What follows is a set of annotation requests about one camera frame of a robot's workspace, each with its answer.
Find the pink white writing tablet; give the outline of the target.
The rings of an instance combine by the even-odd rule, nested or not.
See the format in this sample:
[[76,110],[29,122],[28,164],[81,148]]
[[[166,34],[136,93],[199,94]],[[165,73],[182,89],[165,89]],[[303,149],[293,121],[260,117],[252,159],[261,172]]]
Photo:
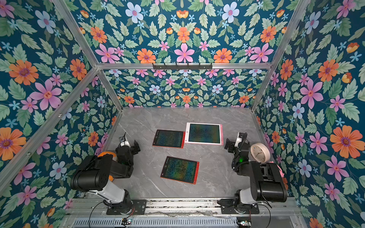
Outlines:
[[220,145],[220,124],[187,123],[185,143]]

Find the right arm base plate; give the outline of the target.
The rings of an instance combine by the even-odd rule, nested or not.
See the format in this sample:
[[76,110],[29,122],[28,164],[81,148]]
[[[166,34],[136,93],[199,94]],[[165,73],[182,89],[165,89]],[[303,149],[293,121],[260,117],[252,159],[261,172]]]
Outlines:
[[235,199],[220,199],[217,201],[222,214],[259,214],[257,204],[243,204]]

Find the cream round clock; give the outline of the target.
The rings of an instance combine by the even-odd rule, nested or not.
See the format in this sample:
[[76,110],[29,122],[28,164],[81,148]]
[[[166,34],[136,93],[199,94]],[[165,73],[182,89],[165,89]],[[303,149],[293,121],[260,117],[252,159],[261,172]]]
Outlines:
[[263,143],[255,143],[250,147],[250,154],[256,162],[266,163],[271,159],[270,150]]

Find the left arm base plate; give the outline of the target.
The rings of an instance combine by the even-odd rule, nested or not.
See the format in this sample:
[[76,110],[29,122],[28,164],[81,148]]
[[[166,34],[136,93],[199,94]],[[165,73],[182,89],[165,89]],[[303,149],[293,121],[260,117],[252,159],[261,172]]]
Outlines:
[[144,215],[147,200],[132,199],[121,203],[114,203],[108,206],[107,215]]

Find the pink alarm clock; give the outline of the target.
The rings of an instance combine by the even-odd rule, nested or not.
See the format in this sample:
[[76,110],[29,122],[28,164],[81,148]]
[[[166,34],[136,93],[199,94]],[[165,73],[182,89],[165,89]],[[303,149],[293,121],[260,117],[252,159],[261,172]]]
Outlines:
[[281,169],[281,167],[279,165],[277,165],[277,167],[279,169],[279,174],[280,174],[281,178],[284,179],[285,176],[284,176],[283,170]]

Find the aluminium mounting rail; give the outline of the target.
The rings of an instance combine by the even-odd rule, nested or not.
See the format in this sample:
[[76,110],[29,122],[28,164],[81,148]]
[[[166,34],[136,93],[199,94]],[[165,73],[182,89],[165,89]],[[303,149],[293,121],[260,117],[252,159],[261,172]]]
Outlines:
[[100,199],[75,199],[73,207],[66,210],[67,215],[101,216],[301,216],[301,210],[293,197],[286,202],[260,202],[248,206],[227,206],[232,198],[146,198],[132,199],[132,209],[122,212],[110,209]]

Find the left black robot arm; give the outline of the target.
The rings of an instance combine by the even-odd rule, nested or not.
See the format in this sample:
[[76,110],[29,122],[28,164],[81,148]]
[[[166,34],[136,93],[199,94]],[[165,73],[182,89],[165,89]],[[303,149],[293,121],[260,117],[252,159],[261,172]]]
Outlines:
[[116,186],[113,180],[132,176],[134,156],[140,151],[137,141],[130,145],[124,140],[114,153],[102,152],[98,156],[87,156],[70,181],[71,189],[95,194],[103,198],[103,203],[110,208],[131,210],[129,192]]

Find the red writing tablet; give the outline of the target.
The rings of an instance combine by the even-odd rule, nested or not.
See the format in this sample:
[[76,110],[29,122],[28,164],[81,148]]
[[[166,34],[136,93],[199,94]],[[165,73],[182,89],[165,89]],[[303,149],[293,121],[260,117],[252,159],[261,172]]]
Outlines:
[[199,165],[198,161],[167,156],[160,177],[195,185]]
[[181,148],[183,131],[158,129],[154,136],[153,146]]

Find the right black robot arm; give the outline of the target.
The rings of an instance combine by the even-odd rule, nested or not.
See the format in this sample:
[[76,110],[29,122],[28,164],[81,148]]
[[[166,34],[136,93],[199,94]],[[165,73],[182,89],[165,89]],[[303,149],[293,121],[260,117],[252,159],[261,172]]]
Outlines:
[[258,202],[286,202],[288,192],[278,165],[272,161],[269,148],[261,142],[253,145],[246,134],[239,134],[236,141],[226,140],[224,149],[234,155],[232,171],[249,178],[250,186],[235,193],[235,208]]

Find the red stylus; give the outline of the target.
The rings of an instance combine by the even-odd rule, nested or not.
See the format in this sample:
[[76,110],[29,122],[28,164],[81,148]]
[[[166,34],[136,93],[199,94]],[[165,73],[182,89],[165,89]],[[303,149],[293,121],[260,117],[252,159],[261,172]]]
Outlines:
[[181,144],[181,148],[183,149],[183,147],[184,147],[184,142],[185,142],[185,133],[186,132],[183,132],[182,133],[182,144]]

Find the black hook rack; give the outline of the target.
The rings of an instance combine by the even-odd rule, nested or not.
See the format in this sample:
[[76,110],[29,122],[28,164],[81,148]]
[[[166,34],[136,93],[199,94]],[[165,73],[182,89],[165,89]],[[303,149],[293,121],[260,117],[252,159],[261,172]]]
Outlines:
[[211,70],[212,64],[187,63],[187,64],[152,64],[154,70]]

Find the pink stylus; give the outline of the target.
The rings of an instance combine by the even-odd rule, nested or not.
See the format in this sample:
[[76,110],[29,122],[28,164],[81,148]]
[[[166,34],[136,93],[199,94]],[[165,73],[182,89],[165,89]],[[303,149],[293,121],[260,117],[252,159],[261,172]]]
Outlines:
[[224,136],[223,136],[223,125],[220,125],[220,145],[224,145]]

